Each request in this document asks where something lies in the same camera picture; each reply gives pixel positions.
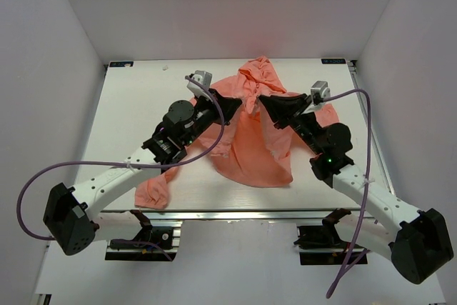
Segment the salmon pink jacket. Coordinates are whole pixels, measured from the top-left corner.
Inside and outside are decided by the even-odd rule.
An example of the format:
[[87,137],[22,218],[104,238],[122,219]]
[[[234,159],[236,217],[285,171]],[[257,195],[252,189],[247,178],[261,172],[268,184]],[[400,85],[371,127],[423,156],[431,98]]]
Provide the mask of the salmon pink jacket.
[[239,98],[242,105],[224,129],[213,124],[194,143],[207,149],[217,137],[221,140],[207,154],[212,167],[223,177],[246,186],[273,188],[288,186],[293,181],[291,150],[312,150],[291,128],[275,129],[260,95],[293,96],[280,81],[273,64],[265,56],[247,61],[237,74],[212,85],[222,96]]

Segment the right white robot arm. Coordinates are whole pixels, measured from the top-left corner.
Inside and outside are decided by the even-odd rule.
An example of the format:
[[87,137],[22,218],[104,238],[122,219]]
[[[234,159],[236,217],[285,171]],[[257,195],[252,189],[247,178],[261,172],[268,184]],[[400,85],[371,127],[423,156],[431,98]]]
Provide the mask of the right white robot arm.
[[315,154],[310,160],[315,177],[375,219],[360,224],[348,209],[336,209],[323,219],[317,239],[300,238],[296,244],[303,249],[337,247],[354,239],[357,246],[388,259],[413,284],[421,284],[454,257],[441,213],[422,211],[369,181],[347,156],[353,147],[347,125],[317,122],[314,107],[323,103],[321,96],[260,96],[259,100],[275,128],[293,129]]

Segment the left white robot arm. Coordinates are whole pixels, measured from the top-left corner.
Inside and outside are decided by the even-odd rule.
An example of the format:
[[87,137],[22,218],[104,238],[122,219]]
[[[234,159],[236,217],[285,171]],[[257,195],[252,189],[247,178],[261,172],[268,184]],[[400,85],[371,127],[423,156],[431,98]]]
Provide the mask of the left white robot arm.
[[44,224],[67,256],[94,241],[129,240],[149,243],[152,225],[138,210],[105,214],[103,210],[144,181],[184,161],[186,148],[212,124],[228,126],[242,101],[215,89],[196,92],[195,101],[175,101],[152,136],[124,162],[80,184],[55,185],[49,193]]

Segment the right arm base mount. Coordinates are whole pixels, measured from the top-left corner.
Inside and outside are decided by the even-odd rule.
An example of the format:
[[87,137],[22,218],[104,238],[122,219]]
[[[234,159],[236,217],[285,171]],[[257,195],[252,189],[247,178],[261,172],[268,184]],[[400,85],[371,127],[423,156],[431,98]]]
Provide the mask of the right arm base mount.
[[298,248],[300,265],[342,265],[348,253],[351,236],[341,239],[336,232],[336,224],[350,214],[348,209],[336,209],[319,224],[297,226],[298,238],[293,245]]

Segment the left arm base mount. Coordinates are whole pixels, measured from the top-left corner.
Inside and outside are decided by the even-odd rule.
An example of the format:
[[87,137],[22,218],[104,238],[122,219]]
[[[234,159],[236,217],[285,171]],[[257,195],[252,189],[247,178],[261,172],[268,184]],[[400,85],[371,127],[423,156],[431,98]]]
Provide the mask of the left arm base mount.
[[181,221],[154,219],[139,210],[105,212],[102,216],[116,221],[109,229],[105,260],[172,262],[176,258]]

